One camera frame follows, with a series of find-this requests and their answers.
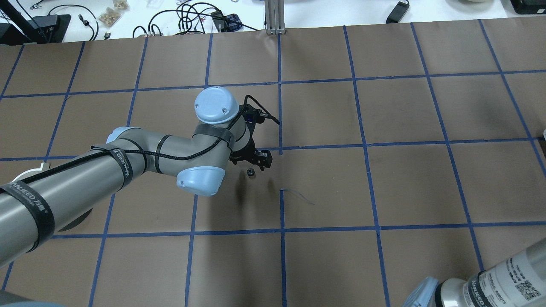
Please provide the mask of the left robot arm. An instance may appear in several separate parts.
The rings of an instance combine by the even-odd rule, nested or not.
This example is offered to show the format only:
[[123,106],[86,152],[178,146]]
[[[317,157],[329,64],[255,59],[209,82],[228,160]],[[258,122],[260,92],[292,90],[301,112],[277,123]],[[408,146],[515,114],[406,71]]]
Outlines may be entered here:
[[96,202],[146,172],[173,176],[181,190],[210,197],[220,190],[228,162],[271,167],[270,151],[256,148],[253,133],[265,120],[280,120],[251,95],[239,104],[225,87],[208,87],[194,110],[199,123],[191,138],[119,127],[76,159],[31,169],[2,185],[1,266],[76,226]]

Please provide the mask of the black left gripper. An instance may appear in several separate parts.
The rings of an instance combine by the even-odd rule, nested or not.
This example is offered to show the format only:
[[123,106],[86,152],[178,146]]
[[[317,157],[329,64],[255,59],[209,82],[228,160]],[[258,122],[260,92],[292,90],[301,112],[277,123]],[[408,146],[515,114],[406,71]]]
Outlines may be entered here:
[[273,156],[271,152],[269,150],[258,150],[251,136],[247,142],[234,142],[234,144],[229,145],[229,148],[231,150],[229,161],[233,165],[237,165],[238,162],[246,161],[252,165],[258,166],[262,171],[266,168],[270,168],[272,165]]

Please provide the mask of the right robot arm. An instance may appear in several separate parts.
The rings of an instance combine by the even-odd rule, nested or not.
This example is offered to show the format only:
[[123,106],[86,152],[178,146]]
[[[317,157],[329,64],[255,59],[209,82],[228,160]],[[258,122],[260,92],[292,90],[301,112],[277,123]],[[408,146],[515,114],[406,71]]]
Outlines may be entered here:
[[546,241],[483,270],[466,281],[440,283],[425,278],[404,307],[544,307],[546,305]]

